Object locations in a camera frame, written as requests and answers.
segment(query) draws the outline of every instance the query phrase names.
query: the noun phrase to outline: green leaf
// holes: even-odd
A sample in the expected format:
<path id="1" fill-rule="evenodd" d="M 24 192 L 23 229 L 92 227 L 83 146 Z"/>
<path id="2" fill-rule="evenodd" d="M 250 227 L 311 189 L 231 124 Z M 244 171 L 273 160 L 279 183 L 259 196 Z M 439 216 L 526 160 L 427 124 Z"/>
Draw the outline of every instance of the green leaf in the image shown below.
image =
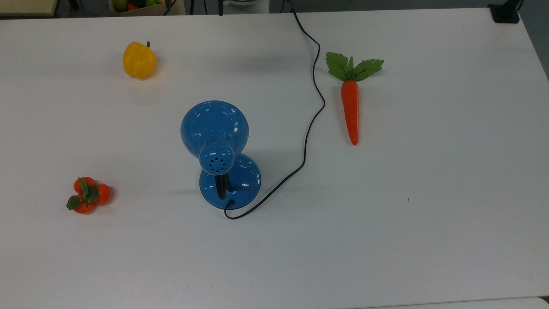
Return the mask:
<path id="1" fill-rule="evenodd" d="M 352 56 L 349 58 L 349 63 L 347 64 L 347 80 L 352 80 L 355 77 L 355 65 L 353 64 Z"/>
<path id="2" fill-rule="evenodd" d="M 85 200 L 88 197 L 88 184 L 80 177 L 78 177 L 78 181 L 80 181 L 82 187 L 82 198 Z"/>
<path id="3" fill-rule="evenodd" d="M 328 65 L 328 73 L 342 81 L 348 80 L 348 74 L 352 67 L 349 68 L 347 57 L 342 54 L 327 52 L 326 64 Z"/>
<path id="4" fill-rule="evenodd" d="M 372 76 L 374 73 L 381 71 L 382 65 L 383 65 L 383 60 L 379 60 L 379 59 L 364 60 L 355 67 L 355 70 L 354 70 L 355 76 L 353 76 L 352 80 L 354 81 L 365 80 L 368 76 Z"/>
<path id="5" fill-rule="evenodd" d="M 99 198 L 99 189 L 97 188 L 97 184 L 93 184 L 91 187 L 89 187 L 88 192 L 88 203 L 95 203 L 97 199 Z"/>
<path id="6" fill-rule="evenodd" d="M 80 204 L 80 199 L 76 195 L 73 195 L 69 197 L 69 201 L 67 202 L 67 208 L 69 210 L 74 210 L 74 208 L 76 208 L 78 204 Z"/>

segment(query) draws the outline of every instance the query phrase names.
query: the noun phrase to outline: artificial vegetable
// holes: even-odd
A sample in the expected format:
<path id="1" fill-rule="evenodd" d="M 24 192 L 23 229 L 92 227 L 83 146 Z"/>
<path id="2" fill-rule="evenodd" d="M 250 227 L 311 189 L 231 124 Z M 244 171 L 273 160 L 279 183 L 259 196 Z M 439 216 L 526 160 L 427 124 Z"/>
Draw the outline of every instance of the artificial vegetable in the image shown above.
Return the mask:
<path id="1" fill-rule="evenodd" d="M 150 42 L 146 46 L 138 42 L 130 43 L 122 59 L 124 72 L 139 79 L 149 76 L 156 64 L 156 55 L 149 47 Z"/>
<path id="2" fill-rule="evenodd" d="M 125 12 L 128 10 L 128 0 L 113 0 L 113 6 L 118 12 Z"/>
<path id="3" fill-rule="evenodd" d="M 140 9 L 140 7 L 138 7 L 137 5 L 133 4 L 133 3 L 128 3 L 128 11 L 133 11 L 133 10 L 138 10 Z"/>
<path id="4" fill-rule="evenodd" d="M 383 60 L 363 60 L 355 67 L 352 57 L 347 60 L 347 57 L 342 54 L 328 52 L 326 53 L 326 64 L 328 65 L 328 73 L 343 81 L 341 100 L 343 102 L 345 122 L 351 143 L 356 145 L 358 144 L 359 111 L 358 84 L 356 82 L 379 72 L 382 69 Z"/>
<path id="5" fill-rule="evenodd" d="M 79 177 L 72 187 L 77 194 L 69 197 L 66 207 L 77 213 L 90 213 L 96 205 L 105 205 L 110 201 L 110 187 L 97 184 L 91 177 Z"/>

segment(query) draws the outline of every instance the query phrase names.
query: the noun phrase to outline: carrot leaves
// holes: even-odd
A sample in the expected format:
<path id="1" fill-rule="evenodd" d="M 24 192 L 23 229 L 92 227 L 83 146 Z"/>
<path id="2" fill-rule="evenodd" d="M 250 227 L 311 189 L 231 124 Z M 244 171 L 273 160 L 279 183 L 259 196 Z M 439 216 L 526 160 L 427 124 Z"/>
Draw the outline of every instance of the carrot leaves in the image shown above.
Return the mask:
<path id="1" fill-rule="evenodd" d="M 332 52 L 326 53 L 328 73 L 342 81 L 362 81 L 374 73 L 379 72 L 383 65 L 383 60 L 379 59 L 364 60 L 356 67 L 353 62 L 352 57 L 347 59 L 347 57 L 342 54 Z"/>

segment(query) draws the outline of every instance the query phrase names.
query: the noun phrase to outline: blue desk lamp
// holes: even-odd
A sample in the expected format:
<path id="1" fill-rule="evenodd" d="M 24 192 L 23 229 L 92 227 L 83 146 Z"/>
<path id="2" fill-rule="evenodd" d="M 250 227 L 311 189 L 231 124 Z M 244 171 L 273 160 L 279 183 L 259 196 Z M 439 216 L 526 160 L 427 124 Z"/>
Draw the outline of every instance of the blue desk lamp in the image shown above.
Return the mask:
<path id="1" fill-rule="evenodd" d="M 248 133 L 246 117 L 224 101 L 202 102 L 183 117 L 181 139 L 202 167 L 200 192 L 217 208 L 242 208 L 259 191 L 259 168 L 241 154 Z"/>

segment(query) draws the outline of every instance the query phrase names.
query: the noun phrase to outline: fruit basket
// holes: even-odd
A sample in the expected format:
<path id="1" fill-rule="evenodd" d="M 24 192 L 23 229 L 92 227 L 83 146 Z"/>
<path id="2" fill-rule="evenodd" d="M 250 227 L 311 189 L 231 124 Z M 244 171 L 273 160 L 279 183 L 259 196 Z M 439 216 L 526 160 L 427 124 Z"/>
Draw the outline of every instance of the fruit basket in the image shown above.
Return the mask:
<path id="1" fill-rule="evenodd" d="M 166 4 L 159 3 L 157 5 L 151 5 L 150 7 L 143 7 L 135 10 L 128 10 L 128 11 L 122 12 L 116 9 L 116 6 L 113 1 L 117 1 L 117 0 L 109 0 L 109 6 L 115 16 L 158 16 L 158 15 L 163 15 L 167 11 Z"/>

